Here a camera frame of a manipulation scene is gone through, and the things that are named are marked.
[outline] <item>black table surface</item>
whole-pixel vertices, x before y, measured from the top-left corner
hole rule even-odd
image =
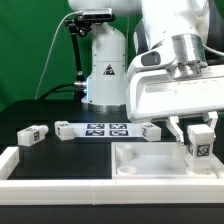
[[[55,121],[72,123],[129,123],[126,112],[104,114],[83,110],[74,101],[19,101],[0,113],[0,153],[17,146],[17,132],[31,125],[47,125],[46,139],[19,147],[20,163],[9,179],[110,179],[111,142],[144,142],[142,138],[76,138],[62,142],[54,134]],[[180,122],[181,128],[203,123]],[[163,122],[163,141],[175,141]],[[214,153],[224,158],[224,121],[216,126]],[[222,223],[224,204],[0,206],[0,223]]]

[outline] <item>white block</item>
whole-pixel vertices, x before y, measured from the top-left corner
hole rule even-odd
[[[193,144],[212,144],[214,142],[214,130],[206,124],[189,125],[187,133]]]
[[[72,140],[75,137],[74,127],[67,121],[57,121],[54,124],[55,134],[62,140]]]
[[[22,131],[17,132],[18,145],[32,146],[37,142],[45,139],[45,135],[48,132],[46,125],[33,125]]]
[[[188,146],[188,152],[193,158],[209,158],[212,155],[213,144],[190,144]]]
[[[0,156],[0,180],[7,180],[19,163],[19,148],[8,147]]]
[[[161,128],[158,126],[147,123],[141,125],[142,137],[149,142],[152,141],[161,141]]]

